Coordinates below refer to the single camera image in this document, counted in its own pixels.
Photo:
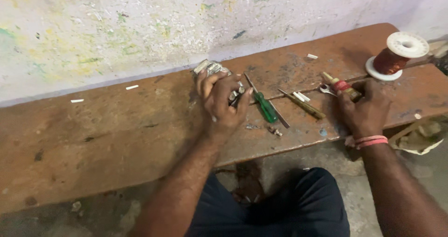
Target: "hairy forearm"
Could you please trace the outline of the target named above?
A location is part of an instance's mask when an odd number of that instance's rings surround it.
[[[384,236],[446,236],[448,216],[381,143],[361,149]]]
[[[193,218],[210,170],[216,162],[219,138],[202,134],[143,206],[132,236],[183,236]]]

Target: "white plastic spool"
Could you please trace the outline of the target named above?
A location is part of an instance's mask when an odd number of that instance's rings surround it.
[[[395,32],[389,35],[387,41],[388,48],[395,54],[406,58],[420,58],[425,56],[429,52],[429,45],[422,37],[410,32]],[[382,74],[373,67],[373,60],[376,56],[371,57],[366,62],[366,70],[373,78],[392,81],[398,79],[403,73],[402,70],[395,74]]]

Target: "green handle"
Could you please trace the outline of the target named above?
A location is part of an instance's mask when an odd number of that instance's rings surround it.
[[[263,115],[264,118],[269,122],[269,123],[274,123],[276,122],[279,118],[277,117],[276,111],[274,110],[274,108],[272,107],[272,105],[266,101],[266,99],[264,98],[264,95],[260,92],[255,94],[255,99],[260,102],[261,105],[261,109],[263,109]]]

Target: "hand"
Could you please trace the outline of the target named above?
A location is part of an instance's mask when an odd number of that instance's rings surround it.
[[[236,128],[245,120],[250,96],[253,89],[247,89],[240,97],[238,107],[228,105],[228,97],[235,90],[238,91],[241,75],[219,72],[207,77],[202,70],[196,81],[196,90],[207,113],[205,130],[209,136],[221,142],[227,141]]]
[[[390,99],[373,79],[356,82],[353,88],[364,93],[364,97],[353,103],[347,93],[338,91],[339,105],[344,121],[355,139],[383,135],[383,127],[391,104]]]

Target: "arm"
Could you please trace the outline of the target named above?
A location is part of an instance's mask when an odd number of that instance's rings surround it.
[[[196,85],[206,111],[204,131],[143,206],[130,236],[174,237],[187,232],[219,149],[246,117],[252,89],[243,94],[238,109],[228,105],[228,97],[238,90],[240,79],[239,75],[226,73],[209,77],[204,71],[199,73]]]
[[[338,93],[344,120],[355,139],[382,135],[391,102],[373,80],[358,87],[365,91],[365,97],[357,103]],[[447,213],[388,144],[363,147],[361,155],[384,236],[448,236]]]

